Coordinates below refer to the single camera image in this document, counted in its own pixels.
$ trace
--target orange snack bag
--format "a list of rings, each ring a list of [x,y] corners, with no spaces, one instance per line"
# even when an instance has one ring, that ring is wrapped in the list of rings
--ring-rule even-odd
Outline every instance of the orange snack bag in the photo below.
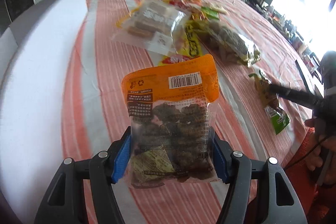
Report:
[[[131,186],[218,180],[211,151],[219,88],[210,54],[130,73],[122,90],[131,119]]]

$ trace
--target pink striped tablecloth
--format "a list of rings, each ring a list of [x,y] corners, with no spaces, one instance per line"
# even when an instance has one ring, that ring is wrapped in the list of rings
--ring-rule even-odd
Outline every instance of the pink striped tablecloth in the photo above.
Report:
[[[298,55],[273,26],[240,0],[208,1],[221,2],[230,14],[221,16],[221,20],[258,45],[262,55],[255,67],[262,68],[272,81],[304,88],[295,65]],[[130,72],[157,65],[162,58],[157,53],[112,40],[117,20],[139,2],[87,0],[89,12],[78,33],[64,87],[64,158],[90,158],[106,150],[130,125],[121,81]],[[221,89],[216,116],[218,135],[252,159],[266,160],[274,156],[286,165],[306,135],[303,121],[311,117],[311,111],[280,100],[291,122],[275,135],[253,79],[248,78],[253,68],[224,65],[214,58]],[[121,179],[113,185],[125,222],[138,224],[215,223],[227,189],[221,182],[170,183],[154,189],[130,189]],[[256,184],[252,183],[251,198],[255,193]],[[88,181],[85,198],[90,223],[97,223]]]

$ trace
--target blue gripper pad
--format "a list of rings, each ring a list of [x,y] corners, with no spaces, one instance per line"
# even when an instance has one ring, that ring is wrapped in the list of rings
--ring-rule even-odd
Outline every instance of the blue gripper pad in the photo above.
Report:
[[[123,177],[128,161],[130,159],[130,148],[131,135],[126,138],[114,160],[114,169],[111,176],[112,183],[117,183],[118,180]],[[213,148],[213,165],[215,167],[218,178],[223,180],[224,183],[227,182],[229,176],[226,170],[226,161],[216,140],[214,140]]]
[[[114,168],[111,176],[112,183],[117,183],[118,180],[123,177],[130,155],[131,155],[131,135],[128,135],[114,160]]]

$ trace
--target human hand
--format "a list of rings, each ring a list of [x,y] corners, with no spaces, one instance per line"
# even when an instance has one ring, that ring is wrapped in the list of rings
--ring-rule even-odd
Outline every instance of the human hand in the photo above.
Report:
[[[314,121],[315,119],[309,119],[305,121],[305,125],[308,127],[314,127]],[[319,141],[323,140],[325,136],[320,136]],[[316,139],[316,136],[314,134],[309,136],[308,140],[308,146],[307,146],[307,152],[310,151],[315,145],[318,144],[318,141]],[[336,152],[336,137],[331,136],[327,140],[321,143],[318,147],[316,147],[313,152],[311,152],[305,159],[307,168],[311,171],[314,171],[316,167],[321,167],[323,165],[323,160],[319,156],[321,152],[321,146]],[[336,183],[336,153],[333,155],[333,158],[331,160],[329,169],[327,170],[327,173],[325,175],[324,179],[325,184],[334,184]]]

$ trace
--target barcode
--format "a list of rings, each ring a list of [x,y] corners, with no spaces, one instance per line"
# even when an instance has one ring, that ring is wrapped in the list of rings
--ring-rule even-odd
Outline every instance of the barcode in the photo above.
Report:
[[[184,86],[193,86],[202,84],[202,78],[200,72],[189,73],[186,75],[177,75],[168,77],[169,88],[176,89]]]

